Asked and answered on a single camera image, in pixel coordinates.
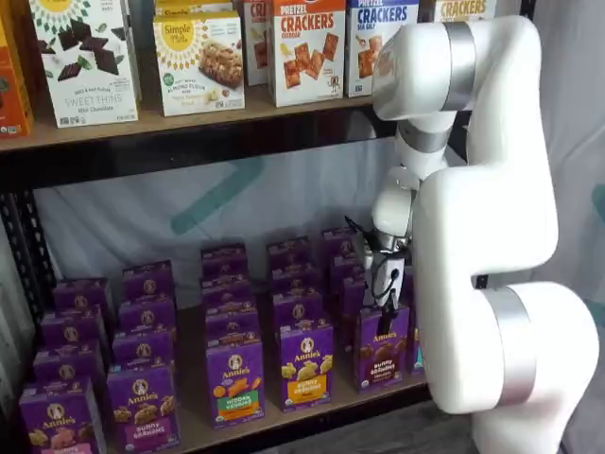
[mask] cracker box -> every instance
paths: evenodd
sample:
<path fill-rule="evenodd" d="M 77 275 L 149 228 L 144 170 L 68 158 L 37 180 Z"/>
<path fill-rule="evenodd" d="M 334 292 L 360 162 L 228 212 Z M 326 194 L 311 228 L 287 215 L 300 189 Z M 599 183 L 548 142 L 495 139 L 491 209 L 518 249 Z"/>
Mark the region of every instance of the cracker box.
<path fill-rule="evenodd" d="M 258 330 L 207 333 L 206 370 L 215 428 L 265 416 L 263 347 Z"/>
<path fill-rule="evenodd" d="M 126 268 L 122 271 L 122 290 L 122 299 L 125 301 L 152 295 L 174 297 L 170 260 Z"/>
<path fill-rule="evenodd" d="M 216 279 L 201 279 L 199 286 L 201 287 L 201 303 L 206 308 L 252 296 L 250 281 L 242 273 L 219 276 Z"/>
<path fill-rule="evenodd" d="M 53 347 L 98 341 L 105 360 L 110 357 L 107 333 L 99 306 L 86 310 L 64 309 L 46 312 L 40 323 L 44 344 Z"/>
<path fill-rule="evenodd" d="M 30 0 L 59 128 L 138 119 L 124 0 Z"/>
<path fill-rule="evenodd" d="M 316 320 L 323 316 L 323 297 L 315 288 L 299 288 L 273 294 L 273 323 L 276 330 L 292 320 Z"/>
<path fill-rule="evenodd" d="M 155 13 L 158 16 L 183 16 L 196 12 L 232 11 L 229 0 L 156 0 Z"/>
<path fill-rule="evenodd" d="M 347 13 L 347 96 L 372 94 L 374 62 L 400 26 L 418 21 L 418 0 L 350 0 Z"/>
<path fill-rule="evenodd" d="M 246 246 L 234 243 L 201 251 L 201 274 L 204 279 L 216 279 L 222 274 L 248 274 Z"/>
<path fill-rule="evenodd" d="M 408 307 L 400 307 L 387 334 L 378 335 L 382 312 L 364 308 L 357 318 L 354 382 L 360 391 L 389 386 L 403 379 Z"/>
<path fill-rule="evenodd" d="M 493 19 L 496 0 L 421 0 L 422 22 L 466 22 Z"/>
<path fill-rule="evenodd" d="M 268 265 L 271 270 L 295 263 L 313 261 L 311 242 L 307 236 L 278 241 L 267 245 Z"/>
<path fill-rule="evenodd" d="M 137 326 L 129 331 L 119 331 L 113 338 L 112 349 L 118 364 L 151 358 L 155 362 L 174 365 L 172 333 L 163 326 Z"/>
<path fill-rule="evenodd" d="M 126 301 L 120 305 L 118 317 L 122 330 L 137 326 L 159 326 L 172 331 L 177 326 L 177 311 L 172 299 L 163 296 L 139 298 L 135 302 Z"/>
<path fill-rule="evenodd" d="M 155 16 L 153 30 L 164 115 L 244 108 L 237 12 Z"/>
<path fill-rule="evenodd" d="M 181 442 L 172 368 L 139 358 L 107 378 L 120 452 L 155 452 Z"/>
<path fill-rule="evenodd" d="M 29 135 L 33 114 L 14 33 L 10 1 L 0 1 L 0 138 Z"/>
<path fill-rule="evenodd" d="M 105 369 L 98 342 L 93 340 L 38 350 L 34 358 L 34 375 L 38 382 L 70 381 L 88 376 L 95 387 L 102 386 Z"/>
<path fill-rule="evenodd" d="M 292 321 L 279 333 L 282 410 L 330 402 L 334 333 L 327 318 Z"/>
<path fill-rule="evenodd" d="M 342 97 L 346 0 L 267 2 L 268 86 L 277 107 Z"/>
<path fill-rule="evenodd" d="M 246 81 L 267 83 L 267 4 L 265 0 L 244 0 L 244 41 L 246 43 Z"/>
<path fill-rule="evenodd" d="M 53 288 L 53 297 L 58 309 L 82 310 L 99 305 L 106 325 L 115 326 L 115 308 L 108 279 L 63 279 Z"/>
<path fill-rule="evenodd" d="M 89 378 L 26 386 L 19 401 L 34 454 L 105 454 Z"/>

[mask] pretzel crackers box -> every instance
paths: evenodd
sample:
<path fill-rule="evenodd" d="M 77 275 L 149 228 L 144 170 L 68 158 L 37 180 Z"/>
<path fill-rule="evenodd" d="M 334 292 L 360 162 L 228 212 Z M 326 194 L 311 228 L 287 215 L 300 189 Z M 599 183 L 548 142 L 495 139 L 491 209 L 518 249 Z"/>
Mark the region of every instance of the pretzel crackers box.
<path fill-rule="evenodd" d="M 244 108 L 237 12 L 155 16 L 153 30 L 164 115 Z"/>
<path fill-rule="evenodd" d="M 265 0 L 244 0 L 244 41 L 248 85 L 267 83 L 267 4 Z"/>
<path fill-rule="evenodd" d="M 29 1 L 59 128 L 138 119 L 124 1 Z"/>
<path fill-rule="evenodd" d="M 269 90 L 277 107 L 342 97 L 346 0 L 269 0 Z"/>
<path fill-rule="evenodd" d="M 119 452 L 154 452 L 181 442 L 170 366 L 148 358 L 114 365 L 107 386 Z"/>
<path fill-rule="evenodd" d="M 19 401 L 34 454 L 105 454 L 89 378 L 26 386 Z"/>
<path fill-rule="evenodd" d="M 421 0 L 422 22 L 466 22 L 493 19 L 496 0 Z"/>
<path fill-rule="evenodd" d="M 279 351 L 282 410 L 289 412 L 330 402 L 334 333 L 326 316 L 282 325 Z"/>
<path fill-rule="evenodd" d="M 364 308 L 357 318 L 353 375 L 360 391 L 403 380 L 409 308 L 399 307 L 385 334 L 378 332 L 381 315 L 380 310 Z"/>

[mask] robotic arm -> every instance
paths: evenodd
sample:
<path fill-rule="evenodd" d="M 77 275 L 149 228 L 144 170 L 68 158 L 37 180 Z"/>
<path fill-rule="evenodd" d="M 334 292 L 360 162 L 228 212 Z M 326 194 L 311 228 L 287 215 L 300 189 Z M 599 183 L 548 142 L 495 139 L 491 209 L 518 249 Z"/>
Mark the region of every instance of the robotic arm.
<path fill-rule="evenodd" d="M 557 246 L 540 68 L 540 38 L 521 17 L 403 26 L 374 66 L 374 109 L 398 121 L 402 165 L 372 211 L 372 296 L 396 310 L 411 251 L 431 394 L 446 412 L 474 414 L 482 454 L 556 453 L 598 356 L 592 317 L 569 289 L 471 281 L 539 266 Z M 449 168 L 459 110 L 474 111 L 468 165 Z"/>

